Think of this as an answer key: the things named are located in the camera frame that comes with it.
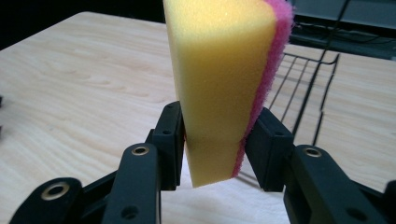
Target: light wood surface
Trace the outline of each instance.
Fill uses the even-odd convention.
[[[321,53],[285,51],[317,59]],[[326,60],[334,57],[329,52]],[[297,144],[310,143],[314,96],[330,70],[321,68]],[[395,75],[396,62],[342,54],[318,140],[352,179],[378,190],[396,178]],[[166,27],[77,14],[0,51],[0,94],[0,222],[6,223],[40,184],[73,176],[87,185],[117,169],[125,148],[145,140],[163,107],[176,100]],[[274,105],[274,113],[281,109]],[[163,223],[289,222],[282,194],[262,192],[248,160],[237,178],[198,189],[183,165],[181,186],[163,193]]]

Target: black metal bracket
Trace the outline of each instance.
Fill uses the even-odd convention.
[[[183,118],[174,102],[145,143],[125,149],[118,171],[85,188],[74,178],[44,183],[10,223],[161,223],[161,190],[180,184],[183,146]],[[351,181],[323,149],[295,147],[293,135],[265,108],[246,153],[261,188],[284,190],[293,224],[396,221],[396,181],[385,193]]]

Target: bolt hole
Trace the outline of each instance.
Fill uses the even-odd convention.
[[[356,218],[359,221],[366,221],[367,220],[367,216],[359,209],[347,208],[346,212],[347,212],[348,215],[350,215],[351,217]]]
[[[310,157],[321,157],[321,152],[315,148],[312,148],[312,147],[305,148],[304,153]]]
[[[62,192],[62,190],[64,190],[64,187],[57,186],[57,187],[49,190],[49,195],[59,194]]]
[[[143,156],[149,152],[148,147],[137,147],[132,150],[132,154],[136,156]]]
[[[124,209],[122,209],[121,217],[127,220],[131,220],[135,218],[138,213],[139,210],[137,209],[136,206],[127,206]]]
[[[52,201],[64,196],[69,190],[70,186],[66,182],[55,183],[44,189],[41,193],[41,199]]]

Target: sponge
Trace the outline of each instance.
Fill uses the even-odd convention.
[[[288,41],[284,0],[164,0],[194,187],[235,177]]]

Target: sponge foam layer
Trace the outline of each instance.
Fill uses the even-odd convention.
[[[276,12],[262,0],[165,0],[164,7],[192,184],[231,178],[273,79],[266,71]]]

